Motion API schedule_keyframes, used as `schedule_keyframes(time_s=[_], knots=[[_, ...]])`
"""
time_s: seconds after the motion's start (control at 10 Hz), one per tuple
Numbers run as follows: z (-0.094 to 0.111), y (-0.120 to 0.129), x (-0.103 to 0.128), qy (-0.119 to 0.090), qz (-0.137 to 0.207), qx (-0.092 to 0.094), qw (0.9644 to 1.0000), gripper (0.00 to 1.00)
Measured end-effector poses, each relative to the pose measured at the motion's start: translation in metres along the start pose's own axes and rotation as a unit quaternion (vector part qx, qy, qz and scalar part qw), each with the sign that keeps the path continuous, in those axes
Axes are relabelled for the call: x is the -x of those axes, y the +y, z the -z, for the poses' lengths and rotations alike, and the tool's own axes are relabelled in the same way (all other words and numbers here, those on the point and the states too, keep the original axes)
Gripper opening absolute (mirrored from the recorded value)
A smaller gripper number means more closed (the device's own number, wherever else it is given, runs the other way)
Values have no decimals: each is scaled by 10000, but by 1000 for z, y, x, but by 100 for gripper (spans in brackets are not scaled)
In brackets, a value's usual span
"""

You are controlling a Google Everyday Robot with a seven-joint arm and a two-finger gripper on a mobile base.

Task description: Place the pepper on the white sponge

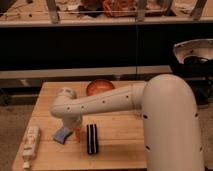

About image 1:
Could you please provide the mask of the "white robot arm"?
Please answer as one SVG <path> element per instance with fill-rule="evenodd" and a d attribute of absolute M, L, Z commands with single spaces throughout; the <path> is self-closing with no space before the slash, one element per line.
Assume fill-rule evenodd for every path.
<path fill-rule="evenodd" d="M 134 109 L 143 119 L 147 171 L 205 171 L 195 96 L 178 76 L 161 74 L 83 98 L 64 87 L 50 113 L 68 127 L 74 117 Z"/>

